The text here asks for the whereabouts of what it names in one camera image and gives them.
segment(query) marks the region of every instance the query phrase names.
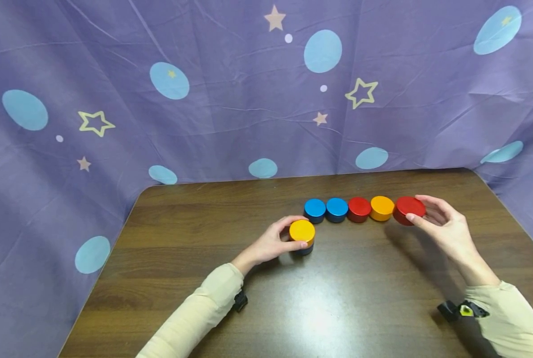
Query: yellow lid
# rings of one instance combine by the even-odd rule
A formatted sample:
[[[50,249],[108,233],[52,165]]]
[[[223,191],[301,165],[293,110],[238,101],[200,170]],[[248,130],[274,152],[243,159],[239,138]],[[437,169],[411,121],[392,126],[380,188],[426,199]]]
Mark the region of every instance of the yellow lid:
[[[394,211],[394,202],[386,196],[375,196],[370,201],[372,210],[382,215],[389,215]]]
[[[308,247],[314,242],[314,225],[308,220],[298,220],[290,224],[290,238],[294,241],[306,241]]]

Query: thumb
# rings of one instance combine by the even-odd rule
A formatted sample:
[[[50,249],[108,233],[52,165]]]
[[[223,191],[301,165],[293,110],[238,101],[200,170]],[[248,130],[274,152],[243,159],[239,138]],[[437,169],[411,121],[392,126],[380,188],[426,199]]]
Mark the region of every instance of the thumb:
[[[436,225],[434,225],[433,223],[427,221],[426,219],[416,214],[407,214],[406,219],[408,219],[411,223],[413,223],[417,227],[420,227],[420,229],[424,230],[426,233],[430,234],[431,236],[433,236],[437,228]]]
[[[286,252],[305,249],[308,246],[306,241],[286,241],[284,249]]]

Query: purple backdrop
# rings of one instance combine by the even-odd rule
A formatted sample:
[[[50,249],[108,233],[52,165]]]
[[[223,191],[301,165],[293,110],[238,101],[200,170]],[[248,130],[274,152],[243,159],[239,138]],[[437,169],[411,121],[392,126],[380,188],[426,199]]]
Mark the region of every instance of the purple backdrop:
[[[533,237],[533,1],[0,0],[0,357],[150,185],[448,167]]]

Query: black device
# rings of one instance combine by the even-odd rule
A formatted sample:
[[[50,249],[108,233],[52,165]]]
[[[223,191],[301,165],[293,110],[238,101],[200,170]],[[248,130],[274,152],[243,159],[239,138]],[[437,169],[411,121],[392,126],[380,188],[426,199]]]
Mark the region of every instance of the black device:
[[[249,302],[249,299],[247,298],[247,295],[243,290],[241,290],[237,295],[234,297],[234,305],[233,308],[237,312],[241,312],[241,309],[243,309],[244,306],[247,305]]]
[[[455,322],[461,317],[481,318],[489,316],[489,312],[467,300],[459,305],[455,305],[451,301],[445,301],[438,306],[438,311],[448,322]]]

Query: red cylinder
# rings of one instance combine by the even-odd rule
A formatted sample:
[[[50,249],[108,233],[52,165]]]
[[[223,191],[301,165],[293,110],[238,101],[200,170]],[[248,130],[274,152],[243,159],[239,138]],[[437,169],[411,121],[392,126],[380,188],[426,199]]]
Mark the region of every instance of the red cylinder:
[[[396,206],[394,207],[394,219],[399,223],[406,226],[414,225],[408,219],[407,214],[414,214],[418,216],[424,216],[426,214],[426,207],[424,203],[417,200],[413,196],[402,196],[396,200]]]
[[[370,215],[372,207],[368,200],[363,197],[353,197],[348,201],[348,214],[346,216],[352,222],[363,223]]]

